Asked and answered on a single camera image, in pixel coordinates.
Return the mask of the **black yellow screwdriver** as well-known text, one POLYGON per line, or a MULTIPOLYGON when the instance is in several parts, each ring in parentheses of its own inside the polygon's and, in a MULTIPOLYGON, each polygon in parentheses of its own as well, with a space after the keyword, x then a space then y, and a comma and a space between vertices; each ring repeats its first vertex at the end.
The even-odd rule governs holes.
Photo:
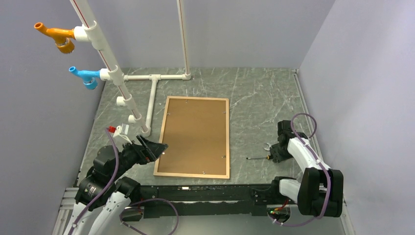
POLYGON ((272 160, 273 157, 271 155, 267 155, 266 157, 246 157, 246 160, 261 160, 261 159, 272 160))

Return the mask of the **wooden picture frame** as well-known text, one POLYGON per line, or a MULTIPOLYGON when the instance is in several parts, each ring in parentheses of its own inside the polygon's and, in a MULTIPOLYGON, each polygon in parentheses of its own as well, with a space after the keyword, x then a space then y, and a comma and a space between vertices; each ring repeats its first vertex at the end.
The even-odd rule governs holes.
POLYGON ((229 179, 229 100, 168 96, 160 142, 168 148, 156 160, 155 176, 229 179))

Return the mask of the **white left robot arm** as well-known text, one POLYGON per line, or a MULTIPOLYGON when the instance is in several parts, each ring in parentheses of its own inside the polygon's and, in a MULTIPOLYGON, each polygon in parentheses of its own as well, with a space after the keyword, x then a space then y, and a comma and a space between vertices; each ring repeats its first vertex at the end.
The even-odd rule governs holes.
POLYGON ((127 142, 122 150, 110 133, 110 145, 99 149, 87 176, 80 182, 66 235, 99 235, 125 207, 142 199, 141 184, 124 176, 135 165, 155 162, 168 148, 138 135, 138 144, 127 142))

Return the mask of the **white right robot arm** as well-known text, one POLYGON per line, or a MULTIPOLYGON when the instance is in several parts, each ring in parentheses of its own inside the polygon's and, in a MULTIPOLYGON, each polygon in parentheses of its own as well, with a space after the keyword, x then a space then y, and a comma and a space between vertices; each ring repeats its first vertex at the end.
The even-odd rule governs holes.
POLYGON ((303 176, 301 181, 289 177, 275 177, 270 198, 275 203, 285 199, 294 201, 302 215, 340 217, 343 209, 344 176, 332 169, 311 147, 305 133, 296 133, 289 120, 277 124, 278 142, 270 147, 275 163, 293 158, 303 176))

